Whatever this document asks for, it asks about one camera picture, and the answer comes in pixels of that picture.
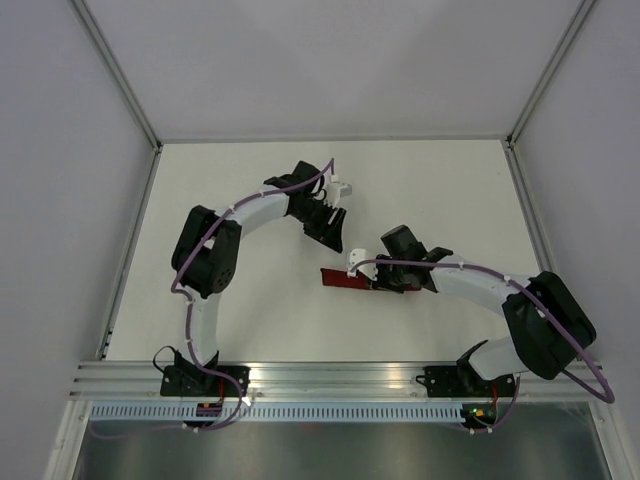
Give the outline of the dark red cloth napkin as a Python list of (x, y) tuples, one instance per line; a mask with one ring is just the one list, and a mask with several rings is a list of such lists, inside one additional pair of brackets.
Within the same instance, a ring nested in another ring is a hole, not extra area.
[(421, 288), (411, 285), (393, 286), (386, 281), (374, 281), (358, 273), (355, 277), (350, 277), (346, 271), (321, 268), (321, 281), (325, 287), (344, 288), (366, 291), (386, 291), (403, 294), (405, 292), (420, 291)]

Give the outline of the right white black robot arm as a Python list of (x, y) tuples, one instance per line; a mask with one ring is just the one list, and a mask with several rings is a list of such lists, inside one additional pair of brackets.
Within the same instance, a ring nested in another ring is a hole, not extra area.
[(474, 268), (451, 250), (427, 249), (406, 225), (386, 232), (381, 242), (387, 253), (376, 257), (373, 288), (454, 296), (505, 320), (506, 337), (483, 340), (456, 361), (457, 384), (469, 395), (516, 373), (553, 380), (578, 356), (575, 345), (585, 349), (596, 340), (592, 322), (553, 272), (513, 277)]

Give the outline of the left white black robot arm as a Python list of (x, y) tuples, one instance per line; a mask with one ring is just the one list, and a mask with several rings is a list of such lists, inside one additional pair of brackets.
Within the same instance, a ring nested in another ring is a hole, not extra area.
[(303, 233), (330, 250), (343, 251), (346, 210), (338, 205), (352, 186), (335, 173), (304, 161), (289, 174), (271, 177), (258, 190), (227, 206), (191, 209), (171, 257), (176, 276), (171, 292), (186, 301), (185, 348), (174, 356), (174, 368), (195, 395), (206, 396), (218, 384), (218, 311), (222, 292), (237, 267), (241, 240), (258, 228), (292, 217)]

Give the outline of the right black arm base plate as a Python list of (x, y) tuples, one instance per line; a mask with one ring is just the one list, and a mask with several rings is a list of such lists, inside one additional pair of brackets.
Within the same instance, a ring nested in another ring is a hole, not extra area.
[(426, 388), (429, 398), (511, 398), (516, 390), (513, 375), (484, 380), (472, 370), (454, 365), (425, 366), (415, 381)]

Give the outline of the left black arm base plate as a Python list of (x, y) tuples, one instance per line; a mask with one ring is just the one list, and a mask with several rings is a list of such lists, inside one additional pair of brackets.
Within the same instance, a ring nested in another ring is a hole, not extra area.
[[(250, 368), (241, 365), (222, 365), (217, 371), (233, 378), (240, 385), (242, 395), (249, 386)], [(160, 387), (162, 397), (224, 397), (237, 398), (238, 389), (233, 382), (220, 376), (205, 374), (201, 370), (188, 372), (170, 365), (164, 369)]]

